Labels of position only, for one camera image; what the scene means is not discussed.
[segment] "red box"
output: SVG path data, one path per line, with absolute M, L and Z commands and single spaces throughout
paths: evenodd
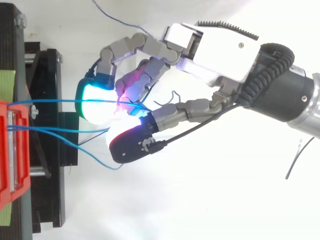
M 30 187 L 29 131 L 14 131 L 16 139 L 16 183 L 10 186 L 8 111 L 15 112 L 15 124 L 29 126 L 29 108 L 24 105 L 8 106 L 0 101 L 0 210 L 23 195 Z

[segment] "bolt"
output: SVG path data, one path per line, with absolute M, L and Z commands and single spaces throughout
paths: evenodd
M 28 25 L 26 15 L 19 13 L 14 19 L 14 24 L 17 28 L 25 29 Z
M 39 110 L 36 109 L 35 105 L 32 105 L 30 108 L 30 115 L 32 119 L 36 119 L 37 115 L 39 114 Z
M 56 61 L 58 64 L 63 64 L 64 63 L 64 57 L 61 54 L 58 54 L 56 56 Z
M 307 96 L 302 96 L 301 101 L 306 102 L 308 100 Z
M 39 114 L 39 110 L 38 109 L 33 109 L 32 110 L 32 114 L 38 115 Z

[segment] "metal rod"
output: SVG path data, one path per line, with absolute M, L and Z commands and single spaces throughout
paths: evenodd
M 24 64 L 32 64 L 34 62 L 36 54 L 25 54 L 24 55 Z
M 42 166 L 31 166 L 30 167 L 30 176 L 31 177 L 44 177 L 45 170 Z

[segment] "white wall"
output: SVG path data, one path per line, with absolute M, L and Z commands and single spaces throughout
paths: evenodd
M 104 17 L 90 0 L 13 0 L 27 15 L 26 41 L 41 41 L 64 56 L 62 94 L 73 99 L 78 81 L 100 49 L 135 29 Z M 295 64 L 319 71 L 320 20 L 316 1 L 281 0 L 98 0 L 124 21 L 155 37 L 174 22 L 229 20 L 260 35 L 261 43 L 290 47 Z M 135 68 L 123 63 L 119 73 Z M 209 98 L 212 89 L 183 72 L 166 73 L 146 102 Z M 73 105 L 64 105 L 74 111 Z M 189 123 L 161 133 L 169 138 Z M 97 128 L 80 121 L 82 129 Z M 81 135 L 81 140 L 89 138 Z M 320 194 L 315 140 L 285 180 L 299 140 L 309 136 L 258 113 L 236 109 L 218 121 L 119 171 L 79 152 L 79 166 L 65 173 L 66 223 L 42 224 L 36 240 L 314 240 L 320 238 Z M 105 138 L 85 145 L 113 164 Z

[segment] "cable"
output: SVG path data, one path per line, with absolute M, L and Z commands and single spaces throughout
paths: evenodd
M 153 84 L 153 85 L 149 88 L 148 92 L 146 93 L 146 95 L 144 96 L 144 98 L 141 100 L 141 102 L 139 103 L 139 105 L 142 105 L 142 104 L 145 102 L 145 100 L 147 99 L 147 97 L 149 96 L 149 94 L 151 93 L 151 90 L 154 88 L 155 85 L 156 85 L 156 84 Z
M 94 103 L 117 103 L 117 104 L 127 104 L 131 105 L 143 110 L 147 110 L 149 112 L 152 112 L 149 108 L 141 106 L 139 104 L 135 104 L 132 102 L 126 102 L 126 101 L 111 101 L 111 100 L 99 100 L 99 99 L 34 99 L 34 100 L 25 100 L 25 101 L 15 101 L 8 103 L 8 106 L 12 105 L 18 105 L 18 104 L 32 104 L 32 103 L 82 103 L 82 102 L 94 102 Z
M 95 68 L 96 66 L 98 65 L 98 62 L 100 62 L 101 58 L 99 58 L 97 61 L 94 62 L 94 64 L 92 65 L 92 67 L 90 68 L 90 72 L 94 72 L 95 71 Z
M 64 138 L 63 136 L 60 136 L 54 132 L 50 132 L 50 131 L 47 131 L 47 130 L 43 130 L 43 129 L 40 129 L 40 128 L 36 128 L 36 127 L 29 127 L 29 126 L 19 126 L 19 128 L 11 128 L 9 129 L 8 131 L 13 131 L 13 132 L 16 132 L 16 131 L 37 131 L 37 132 L 40 132 L 40 133 L 44 133 L 44 134 L 48 134 L 48 135 L 51 135 L 51 136 L 54 136 L 60 140 L 62 140 L 64 143 L 70 145 L 71 147 L 74 147 L 76 149 L 79 149 L 80 151 L 88 154 L 89 156 L 91 156 L 93 159 L 95 159 L 99 164 L 103 165 L 104 167 L 108 168 L 108 169 L 111 169 L 111 170 L 118 170 L 120 169 L 123 164 L 121 164 L 119 167 L 111 167 L 111 166 L 108 166 L 106 164 L 104 164 L 102 161 L 100 161 L 98 158 L 96 158 L 93 154 L 91 154 L 90 152 L 88 152 L 87 150 L 79 147 L 78 145 L 75 145 L 74 143 L 70 142 L 69 140 L 67 140 L 66 138 Z
M 156 101 L 154 101 L 154 103 L 155 104 L 158 104 L 159 106 L 161 106 L 161 107 L 163 107 L 163 106 L 165 106 L 165 105 L 167 105 L 167 104 L 170 104 L 171 102 L 172 102 L 172 100 L 174 99 L 174 94 L 176 94 L 178 97 L 179 97 L 179 103 L 181 103 L 181 96 L 175 91 L 175 90 L 173 90 L 172 92 L 171 92 L 171 94 L 172 94 L 172 96 L 171 96 L 171 99 L 170 99 L 170 101 L 168 101 L 167 103 L 165 103 L 165 104 L 160 104 L 160 103 L 158 103 L 158 102 L 156 102 Z
M 8 125 L 8 128 L 19 128 L 19 125 Z M 57 128 L 57 127 L 48 127 L 48 126 L 36 126 L 37 129 L 43 129 L 47 131 L 54 132 L 64 132 L 64 133 L 73 133 L 73 134 L 93 134 L 93 133 L 105 133 L 108 132 L 110 127 L 99 129 L 99 130 L 74 130 L 74 129 L 65 129 L 65 128 Z
M 137 28 L 137 29 L 140 29 L 142 30 L 143 32 L 145 32 L 146 34 L 148 34 L 149 36 L 152 36 L 149 32 L 147 32 L 146 30 L 144 30 L 141 26 L 139 25 L 134 25 L 134 24 L 129 24 L 129 23 L 126 23 L 124 21 L 121 21 L 113 16 L 110 16 L 109 14 L 107 14 L 105 11 L 102 10 L 102 8 L 98 5 L 98 3 L 95 1 L 95 0 L 92 0 L 92 2 L 96 5 L 96 7 L 105 15 L 107 16 L 108 18 L 112 19 L 112 20 L 115 20 L 117 21 L 118 23 L 121 23 L 123 25 L 126 25 L 128 27 L 133 27 L 133 28 Z
M 221 117 L 223 114 L 237 108 L 237 107 L 240 107 L 240 104 L 235 104 L 233 106 L 230 106 L 228 108 L 226 108 L 225 110 L 213 115 L 212 117 L 208 118 L 207 120 L 203 121 L 202 123 L 198 124 L 197 126 L 193 127 L 193 128 L 190 128 L 189 130 L 183 132 L 183 133 L 180 133 L 179 135 L 177 136 L 174 136 L 172 138 L 170 138 L 169 140 L 166 140 L 165 141 L 165 144 L 170 144 L 192 132 L 194 132 L 195 130 L 198 130 L 199 128 L 202 128 L 203 126 L 207 125 L 208 123 L 212 122 L 213 120 L 216 120 L 217 118 Z
M 85 141 L 79 143 L 78 146 L 81 146 L 82 144 L 85 144 L 85 143 L 91 141 L 92 139 L 95 139 L 95 138 L 99 137 L 100 135 L 102 135 L 102 134 L 104 134 L 104 133 L 106 133 L 106 132 L 108 132 L 108 131 L 103 131 L 103 132 L 101 132 L 101 133 L 99 133 L 99 134 L 97 134 L 97 135 L 89 138 L 88 140 L 85 140 Z
M 289 176 L 290 176 L 290 174 L 291 174 L 291 171 L 292 171 L 292 169 L 294 168 L 295 163 L 296 163 L 297 159 L 299 158 L 300 154 L 303 152 L 303 150 L 305 150 L 305 148 L 309 145 L 309 143 L 311 143 L 311 141 L 312 141 L 313 139 L 315 139 L 315 137 L 310 138 L 310 140 L 303 146 L 303 148 L 300 150 L 300 152 L 299 152 L 299 153 L 295 156 L 295 158 L 293 159 L 293 162 L 292 162 L 292 164 L 291 164 L 291 166 L 290 166 L 290 168 L 289 168 L 289 171 L 288 171 L 288 173 L 287 173 L 286 176 L 285 176 L 285 179 L 286 179 L 286 180 L 288 180 L 288 178 L 289 178 Z
M 280 54 L 280 57 L 259 72 L 255 77 L 247 80 L 247 85 L 236 100 L 237 104 L 241 104 L 244 107 L 251 106 L 277 77 L 282 75 L 292 66 L 295 60 L 294 53 L 288 47 L 281 44 L 262 44 L 261 51 L 273 56 Z

